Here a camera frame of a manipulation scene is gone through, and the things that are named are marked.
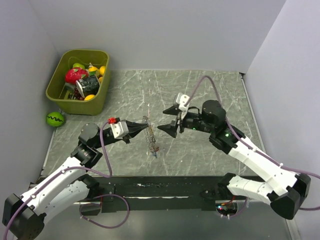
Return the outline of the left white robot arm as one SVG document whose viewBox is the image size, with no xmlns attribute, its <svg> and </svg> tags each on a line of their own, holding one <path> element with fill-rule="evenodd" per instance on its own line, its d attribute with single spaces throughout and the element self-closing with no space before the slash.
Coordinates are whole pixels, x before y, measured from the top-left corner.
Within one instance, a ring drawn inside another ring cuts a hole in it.
<svg viewBox="0 0 320 240">
<path fill-rule="evenodd" d="M 30 190 L 5 200 L 3 239 L 12 233 L 19 240 L 34 240 L 47 222 L 72 204 L 104 197 L 99 182 L 88 173 L 94 172 L 101 157 L 108 156 L 105 146 L 118 141 L 129 144 L 149 126 L 119 118 L 110 118 L 106 124 L 108 128 L 85 124 L 77 147 L 58 169 Z"/>
</svg>

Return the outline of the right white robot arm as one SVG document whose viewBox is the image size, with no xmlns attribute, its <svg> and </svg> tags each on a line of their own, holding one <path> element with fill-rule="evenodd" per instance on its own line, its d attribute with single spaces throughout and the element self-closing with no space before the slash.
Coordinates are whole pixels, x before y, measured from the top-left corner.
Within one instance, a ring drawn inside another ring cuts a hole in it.
<svg viewBox="0 0 320 240">
<path fill-rule="evenodd" d="M 163 111 L 176 117 L 158 129 L 175 138 L 185 129 L 209 134 L 212 145 L 226 155 L 240 161 L 262 180 L 254 181 L 226 173 L 218 183 L 218 193 L 223 199 L 243 196 L 269 205 L 284 219 L 294 218 L 309 193 L 311 178 L 304 173 L 285 170 L 262 156 L 261 150 L 240 130 L 228 126 L 226 111 L 217 100 L 207 100 L 198 112 L 190 107 L 175 104 Z"/>
</svg>

